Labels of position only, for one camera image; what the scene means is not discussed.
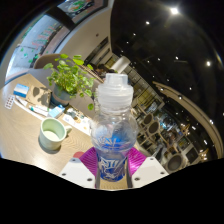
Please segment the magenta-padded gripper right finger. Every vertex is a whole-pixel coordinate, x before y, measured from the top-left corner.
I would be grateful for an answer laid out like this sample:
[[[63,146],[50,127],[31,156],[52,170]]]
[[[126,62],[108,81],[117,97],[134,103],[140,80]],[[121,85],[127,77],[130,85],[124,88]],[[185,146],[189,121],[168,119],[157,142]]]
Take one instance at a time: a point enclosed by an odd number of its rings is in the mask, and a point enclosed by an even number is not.
[[[141,188],[168,175],[155,157],[146,157],[136,148],[131,148],[127,157],[127,185]]]

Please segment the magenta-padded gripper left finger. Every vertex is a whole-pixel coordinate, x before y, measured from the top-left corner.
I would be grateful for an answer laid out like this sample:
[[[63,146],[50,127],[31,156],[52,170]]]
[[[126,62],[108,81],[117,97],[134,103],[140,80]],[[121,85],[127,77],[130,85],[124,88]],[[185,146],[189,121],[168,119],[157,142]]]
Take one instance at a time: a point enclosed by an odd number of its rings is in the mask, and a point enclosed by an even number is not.
[[[94,148],[75,153],[59,173],[65,180],[78,186],[97,189],[100,185],[97,154]]]

